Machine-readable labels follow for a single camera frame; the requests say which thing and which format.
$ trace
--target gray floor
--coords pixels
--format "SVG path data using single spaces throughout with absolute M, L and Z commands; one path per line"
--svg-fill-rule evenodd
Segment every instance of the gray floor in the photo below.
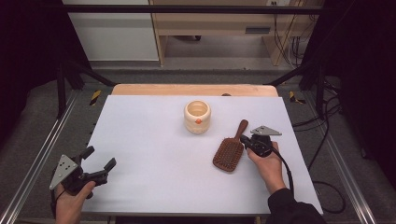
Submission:
M 248 83 L 262 84 L 286 74 L 291 67 L 285 63 L 273 67 L 259 37 L 223 37 L 203 36 L 201 41 L 194 41 L 189 36 L 176 36 L 169 40 L 164 67 L 152 63 L 96 63 L 98 73 L 121 83 Z M 86 146 L 90 132 L 100 115 L 106 95 L 111 88 L 91 78 L 84 77 L 87 84 L 83 91 L 69 91 L 69 95 L 78 96 L 73 111 L 56 139 L 51 153 L 31 184 L 30 192 L 18 218 L 51 218 L 50 170 L 62 153 L 75 155 Z M 311 91 L 300 91 L 295 77 L 284 85 L 277 87 L 283 97 L 290 115 L 291 123 L 311 119 L 315 116 L 310 104 L 298 104 L 290 101 L 289 93 L 294 91 L 297 99 L 309 102 Z M 336 78 L 329 80 L 339 85 Z M 89 102 L 95 90 L 102 94 L 96 105 Z M 0 209 L 5 211 L 13 196 L 18 191 L 35 157 L 42 148 L 56 121 L 57 92 L 55 82 L 50 82 L 33 89 L 28 98 L 20 121 L 0 151 L 0 178 L 4 186 L 0 188 Z M 332 94 L 326 92 L 326 98 Z M 396 193 L 383 176 L 375 161 L 363 159 L 354 133 L 342 114 L 335 114 L 330 119 L 331 139 L 336 149 L 342 154 L 347 168 L 356 180 L 361 195 L 375 217 L 376 223 L 396 223 L 394 207 Z M 306 164 L 312 159 L 322 131 L 316 128 L 306 132 L 296 132 L 296 137 L 303 152 Z M 359 205 L 355 204 L 354 195 L 350 194 L 340 175 L 339 165 L 334 163 L 332 143 L 324 145 L 315 161 L 310 174 L 313 180 L 325 181 L 337 187 L 346 197 L 346 210 L 341 214 L 325 212 L 329 223 L 371 223 L 362 222 L 358 216 Z M 323 207 L 338 209 L 341 200 L 338 194 L 326 187 L 317 185 L 318 197 Z M 106 220 L 106 217 L 84 216 L 84 220 Z

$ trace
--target sleeve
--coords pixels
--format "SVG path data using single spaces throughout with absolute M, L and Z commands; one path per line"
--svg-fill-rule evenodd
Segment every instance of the sleeve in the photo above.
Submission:
M 289 189 L 280 189 L 268 199 L 271 215 L 267 224 L 322 224 L 326 223 L 317 209 L 310 203 L 297 203 Z

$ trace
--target person's arm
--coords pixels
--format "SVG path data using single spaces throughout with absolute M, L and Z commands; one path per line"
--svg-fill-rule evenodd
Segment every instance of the person's arm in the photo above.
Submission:
M 273 142 L 273 147 L 278 150 L 277 142 Z M 271 194 L 268 199 L 271 215 L 266 223 L 326 223 L 312 204 L 295 201 L 291 191 L 286 188 L 283 181 L 282 160 L 275 153 L 262 158 L 248 148 L 247 155 L 256 164 L 259 174 Z
M 64 186 L 57 187 L 56 201 L 56 224 L 78 224 L 81 218 L 82 205 L 87 196 L 95 187 L 95 182 L 91 181 L 76 195 L 70 195 L 64 191 Z

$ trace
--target hairbrush handle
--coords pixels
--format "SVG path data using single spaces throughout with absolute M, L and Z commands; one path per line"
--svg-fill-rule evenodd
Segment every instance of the hairbrush handle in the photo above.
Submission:
M 242 133 L 245 131 L 245 129 L 248 126 L 248 121 L 245 119 L 241 120 L 241 123 L 239 124 L 238 131 L 236 131 L 236 135 L 234 139 L 237 139 L 239 141 L 239 138 L 241 137 Z

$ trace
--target black curtain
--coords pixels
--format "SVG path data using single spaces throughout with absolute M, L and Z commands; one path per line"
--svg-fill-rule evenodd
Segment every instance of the black curtain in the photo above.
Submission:
M 337 18 L 319 19 L 323 20 L 315 28 L 304 59 L 312 57 Z M 357 0 L 338 27 L 337 36 L 324 62 L 325 75 L 341 80 L 340 100 L 360 141 L 362 156 L 377 160 L 396 188 L 396 1 Z
M 30 89 L 56 79 L 60 62 L 91 68 L 61 0 L 0 0 L 0 142 L 12 133 Z M 68 71 L 78 77 L 78 71 Z

